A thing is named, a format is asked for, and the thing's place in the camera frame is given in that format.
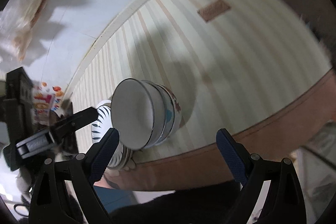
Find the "white plate blue leaf pattern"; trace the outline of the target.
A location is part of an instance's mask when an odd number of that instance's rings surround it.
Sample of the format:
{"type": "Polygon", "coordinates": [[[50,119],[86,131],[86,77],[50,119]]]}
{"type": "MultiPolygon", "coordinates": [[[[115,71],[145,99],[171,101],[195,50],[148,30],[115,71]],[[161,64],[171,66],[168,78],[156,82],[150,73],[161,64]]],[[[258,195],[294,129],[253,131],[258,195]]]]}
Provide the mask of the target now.
{"type": "MultiPolygon", "coordinates": [[[[98,119],[91,124],[92,143],[98,143],[105,133],[112,128],[111,120],[111,100],[103,100],[97,106],[98,119]]],[[[131,163],[133,152],[119,142],[112,159],[108,164],[108,169],[111,170],[129,170],[128,166],[131,163]]]]}

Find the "plain white bowl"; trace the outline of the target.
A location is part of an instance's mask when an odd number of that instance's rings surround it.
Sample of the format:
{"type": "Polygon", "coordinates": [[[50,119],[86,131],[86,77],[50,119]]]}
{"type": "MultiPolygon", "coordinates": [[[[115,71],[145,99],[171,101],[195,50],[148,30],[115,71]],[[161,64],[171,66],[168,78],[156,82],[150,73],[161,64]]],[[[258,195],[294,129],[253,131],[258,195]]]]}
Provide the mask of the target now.
{"type": "Polygon", "coordinates": [[[165,124],[165,105],[160,92],[145,81],[123,80],[112,96],[111,119],[120,141],[129,149],[155,145],[165,124]]]}

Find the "white bowl pink blue hearts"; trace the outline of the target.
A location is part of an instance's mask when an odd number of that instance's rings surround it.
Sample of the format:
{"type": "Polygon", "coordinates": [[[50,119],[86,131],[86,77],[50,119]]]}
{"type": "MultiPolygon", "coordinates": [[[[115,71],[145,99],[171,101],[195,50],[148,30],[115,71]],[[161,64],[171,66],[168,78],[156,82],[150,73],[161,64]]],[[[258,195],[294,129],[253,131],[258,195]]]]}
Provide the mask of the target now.
{"type": "Polygon", "coordinates": [[[165,107],[165,124],[156,143],[156,145],[159,145],[179,129],[182,110],[177,97],[170,89],[160,84],[154,84],[154,86],[159,90],[165,107]]]}

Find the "clear plastic bag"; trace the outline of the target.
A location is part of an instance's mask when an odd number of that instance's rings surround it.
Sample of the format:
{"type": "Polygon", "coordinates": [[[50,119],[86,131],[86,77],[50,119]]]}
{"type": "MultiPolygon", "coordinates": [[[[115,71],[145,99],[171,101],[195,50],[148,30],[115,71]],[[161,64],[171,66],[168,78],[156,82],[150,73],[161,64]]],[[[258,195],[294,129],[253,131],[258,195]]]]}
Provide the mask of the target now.
{"type": "Polygon", "coordinates": [[[48,0],[9,0],[1,11],[1,50],[22,61],[48,0]]]}

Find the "brown label on mat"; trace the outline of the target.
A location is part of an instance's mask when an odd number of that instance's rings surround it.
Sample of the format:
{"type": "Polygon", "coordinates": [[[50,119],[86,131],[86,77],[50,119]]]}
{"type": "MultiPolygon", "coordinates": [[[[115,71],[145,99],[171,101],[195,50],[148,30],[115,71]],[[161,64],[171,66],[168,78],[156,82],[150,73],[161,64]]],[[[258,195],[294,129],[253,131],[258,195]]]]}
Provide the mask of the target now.
{"type": "Polygon", "coordinates": [[[202,7],[198,10],[198,14],[205,22],[209,22],[215,19],[217,16],[224,14],[226,11],[230,10],[229,4],[223,0],[216,0],[209,5],[202,7]]]}

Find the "striped beige place mat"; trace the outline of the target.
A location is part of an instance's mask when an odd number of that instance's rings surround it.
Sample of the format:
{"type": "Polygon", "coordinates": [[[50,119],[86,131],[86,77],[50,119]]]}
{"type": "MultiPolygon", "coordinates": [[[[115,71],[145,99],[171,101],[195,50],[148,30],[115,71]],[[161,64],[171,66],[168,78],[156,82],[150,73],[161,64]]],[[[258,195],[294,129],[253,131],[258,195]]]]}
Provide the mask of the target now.
{"type": "Polygon", "coordinates": [[[280,160],[335,113],[335,74],[311,31],[282,0],[148,0],[89,62],[72,93],[74,110],[112,96],[129,77],[170,89],[182,123],[163,144],[137,151],[135,169],[108,170],[101,187],[172,190],[231,178],[215,135],[226,128],[251,152],[280,160]]]}

